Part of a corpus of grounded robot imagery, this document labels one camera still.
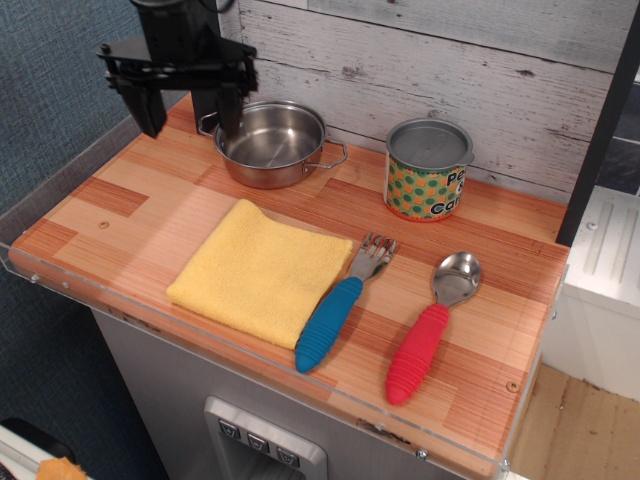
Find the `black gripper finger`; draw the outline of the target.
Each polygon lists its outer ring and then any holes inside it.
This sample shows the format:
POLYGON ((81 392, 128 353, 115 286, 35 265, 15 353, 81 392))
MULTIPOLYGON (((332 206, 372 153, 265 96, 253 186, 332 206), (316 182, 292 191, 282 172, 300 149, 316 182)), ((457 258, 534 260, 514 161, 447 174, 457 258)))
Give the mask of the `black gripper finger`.
POLYGON ((243 114, 243 96, 236 87, 222 87, 217 90, 217 108, 219 126, 227 140, 233 140, 239 135, 243 114))
POLYGON ((161 92, 124 83, 119 86, 119 93, 140 130, 145 135, 156 138, 167 118, 161 92))

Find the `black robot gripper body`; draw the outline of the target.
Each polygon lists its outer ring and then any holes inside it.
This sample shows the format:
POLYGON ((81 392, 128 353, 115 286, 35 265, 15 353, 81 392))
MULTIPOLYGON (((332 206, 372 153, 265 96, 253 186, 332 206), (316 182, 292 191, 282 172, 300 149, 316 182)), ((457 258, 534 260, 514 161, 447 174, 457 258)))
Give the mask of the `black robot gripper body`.
POLYGON ((219 33, 213 1, 135 1, 143 34, 104 43, 110 87, 125 98, 163 90, 246 97, 258 88, 256 50, 219 33))

